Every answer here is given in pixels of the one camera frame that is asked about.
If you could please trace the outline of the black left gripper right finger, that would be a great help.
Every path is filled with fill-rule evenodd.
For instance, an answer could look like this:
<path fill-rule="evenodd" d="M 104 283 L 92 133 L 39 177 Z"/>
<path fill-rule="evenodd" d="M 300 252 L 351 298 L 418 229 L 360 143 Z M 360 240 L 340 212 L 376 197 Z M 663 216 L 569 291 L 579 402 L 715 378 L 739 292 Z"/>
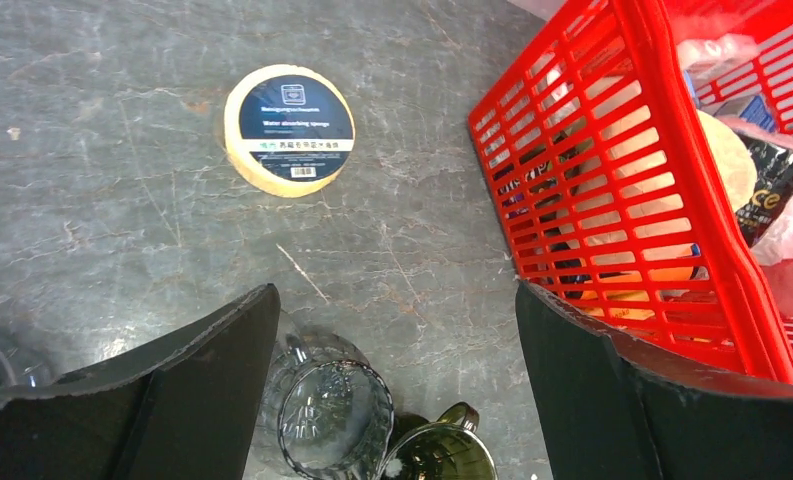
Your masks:
<path fill-rule="evenodd" d="M 520 343 L 557 479 L 793 479 L 793 385 L 712 367 L 521 283 Z"/>

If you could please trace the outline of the dark green glass dripper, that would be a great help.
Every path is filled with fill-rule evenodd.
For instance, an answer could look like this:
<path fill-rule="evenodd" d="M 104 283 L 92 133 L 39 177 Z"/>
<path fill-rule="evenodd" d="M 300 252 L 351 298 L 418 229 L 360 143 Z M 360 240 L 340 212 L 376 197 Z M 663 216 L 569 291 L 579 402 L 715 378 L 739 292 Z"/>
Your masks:
<path fill-rule="evenodd" d="M 498 477 L 494 460 L 477 435 L 478 412 L 466 402 L 435 421 L 412 413 L 395 417 L 378 479 L 474 479 Z"/>

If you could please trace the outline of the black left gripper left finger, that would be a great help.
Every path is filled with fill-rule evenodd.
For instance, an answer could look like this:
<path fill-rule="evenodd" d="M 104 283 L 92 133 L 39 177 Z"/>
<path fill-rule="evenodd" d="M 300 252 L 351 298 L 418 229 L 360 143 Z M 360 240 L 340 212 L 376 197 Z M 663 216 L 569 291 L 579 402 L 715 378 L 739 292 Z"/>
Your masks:
<path fill-rule="evenodd" d="M 272 284 L 44 386 L 0 388 L 0 479 L 238 479 L 281 311 Z"/>

